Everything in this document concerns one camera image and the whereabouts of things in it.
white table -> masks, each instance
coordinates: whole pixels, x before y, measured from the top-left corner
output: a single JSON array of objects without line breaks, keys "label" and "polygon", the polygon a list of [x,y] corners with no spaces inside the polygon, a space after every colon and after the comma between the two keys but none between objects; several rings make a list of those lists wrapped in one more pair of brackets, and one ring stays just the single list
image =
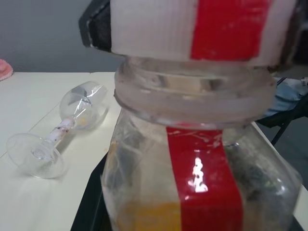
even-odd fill
[{"label": "white table", "polygon": [[[113,98],[113,76],[114,73],[15,73],[0,82],[0,231],[70,230],[90,174],[109,148],[120,112]],[[68,172],[56,180],[20,173],[5,154],[7,139],[29,131],[46,136],[60,122],[58,103],[62,96],[88,80],[109,89],[110,110],[96,130],[76,135],[62,150],[70,163]],[[303,188],[295,217],[305,231],[307,212],[308,192]]]}]

chair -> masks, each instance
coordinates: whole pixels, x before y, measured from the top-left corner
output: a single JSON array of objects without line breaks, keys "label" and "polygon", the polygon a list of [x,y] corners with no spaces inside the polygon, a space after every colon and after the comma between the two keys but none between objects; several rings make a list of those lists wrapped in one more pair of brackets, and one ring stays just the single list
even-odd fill
[{"label": "chair", "polygon": [[[286,78],[282,78],[277,82],[277,85],[282,83]],[[268,128],[279,126],[280,129],[277,132],[276,136],[271,141],[271,144],[274,146],[277,141],[280,139],[284,131],[290,125],[290,123],[298,118],[308,117],[308,94],[303,96],[303,98],[297,103],[295,108],[290,111],[280,112],[272,116],[257,120],[256,122],[262,124]]]}]

plastic bottle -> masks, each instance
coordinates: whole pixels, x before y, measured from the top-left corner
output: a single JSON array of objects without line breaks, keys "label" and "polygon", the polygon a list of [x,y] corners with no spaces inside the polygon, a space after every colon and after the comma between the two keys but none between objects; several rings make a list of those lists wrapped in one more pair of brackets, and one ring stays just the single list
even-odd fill
[{"label": "plastic bottle", "polygon": [[128,58],[102,176],[114,231],[286,231],[301,179],[251,124],[264,69]]}]

pink object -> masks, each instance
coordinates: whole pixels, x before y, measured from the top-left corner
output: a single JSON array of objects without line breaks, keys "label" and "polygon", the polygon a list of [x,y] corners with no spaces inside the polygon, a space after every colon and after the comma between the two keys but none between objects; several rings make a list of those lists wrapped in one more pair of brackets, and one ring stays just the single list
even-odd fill
[{"label": "pink object", "polygon": [[7,79],[13,74],[13,68],[3,59],[0,59],[0,81]]}]

yellow liquid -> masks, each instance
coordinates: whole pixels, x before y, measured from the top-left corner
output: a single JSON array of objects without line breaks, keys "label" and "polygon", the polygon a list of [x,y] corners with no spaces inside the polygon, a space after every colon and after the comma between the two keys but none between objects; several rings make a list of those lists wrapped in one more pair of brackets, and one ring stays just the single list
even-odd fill
[{"label": "yellow liquid", "polygon": [[180,205],[142,205],[131,202],[122,207],[117,224],[121,231],[180,231]]}]

